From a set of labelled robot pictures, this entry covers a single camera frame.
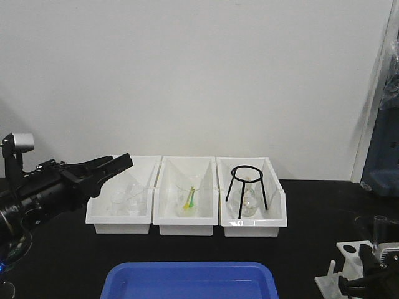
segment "white bin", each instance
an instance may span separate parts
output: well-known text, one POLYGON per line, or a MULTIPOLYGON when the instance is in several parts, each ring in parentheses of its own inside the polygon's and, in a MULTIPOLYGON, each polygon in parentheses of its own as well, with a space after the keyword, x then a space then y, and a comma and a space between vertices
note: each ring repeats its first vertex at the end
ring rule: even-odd
POLYGON ((87 204, 86 223, 94 224, 98 234, 148 234, 161 156, 131 159, 134 165, 107 181, 99 197, 87 204), (118 196, 120 206, 112 202, 118 196))
POLYGON ((214 157, 163 157, 153 221, 161 235, 212 235, 218 202, 214 157))
MULTIPOLYGON (((220 221, 226 237, 277 237, 280 227, 287 226, 286 194, 273 170, 269 158, 216 158, 220 186, 220 221), (268 210, 261 202, 251 217, 232 216, 227 207, 226 196, 231 182, 231 170, 239 165, 250 165, 263 172, 263 183, 268 210)), ((229 201, 235 190, 242 188, 242 182, 234 180, 229 201)))

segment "yellow stirring rod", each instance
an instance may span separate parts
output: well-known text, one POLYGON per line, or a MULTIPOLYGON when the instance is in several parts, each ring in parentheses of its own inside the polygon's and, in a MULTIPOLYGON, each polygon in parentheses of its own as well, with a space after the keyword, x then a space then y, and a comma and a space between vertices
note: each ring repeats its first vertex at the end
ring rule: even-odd
POLYGON ((186 204, 183 206, 183 209, 184 209, 184 210, 187 210, 187 209, 190 207, 190 201, 191 201, 192 198, 193 198, 194 191, 195 191, 195 188, 194 188, 194 186, 192 186, 191 189, 190 189, 190 191, 189 191, 189 193, 188 193, 187 200, 186 200, 186 204))

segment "white wall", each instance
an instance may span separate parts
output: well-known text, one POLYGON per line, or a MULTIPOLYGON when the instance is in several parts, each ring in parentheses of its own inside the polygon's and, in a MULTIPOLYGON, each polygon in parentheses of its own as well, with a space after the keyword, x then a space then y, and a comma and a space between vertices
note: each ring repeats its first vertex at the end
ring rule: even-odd
POLYGON ((347 180, 391 5, 3 0, 0 133, 34 133, 28 168, 269 156, 280 178, 347 180))

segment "test tube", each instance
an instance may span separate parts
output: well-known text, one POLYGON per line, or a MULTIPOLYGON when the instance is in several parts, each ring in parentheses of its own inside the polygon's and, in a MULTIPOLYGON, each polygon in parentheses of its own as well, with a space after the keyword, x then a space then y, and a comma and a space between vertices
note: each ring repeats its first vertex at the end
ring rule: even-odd
POLYGON ((374 228, 373 228, 373 251, 377 250, 380 243, 384 243, 387 238, 387 222, 388 219, 385 216, 377 215, 374 216, 374 228))

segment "glass beaker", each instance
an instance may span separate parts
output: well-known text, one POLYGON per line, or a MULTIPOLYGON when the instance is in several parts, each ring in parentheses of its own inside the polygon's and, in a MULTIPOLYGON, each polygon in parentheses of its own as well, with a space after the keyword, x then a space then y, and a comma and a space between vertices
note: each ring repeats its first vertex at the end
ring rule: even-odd
POLYGON ((198 217, 198 205, 203 197, 203 188, 192 184, 177 186, 176 213, 179 217, 198 217))

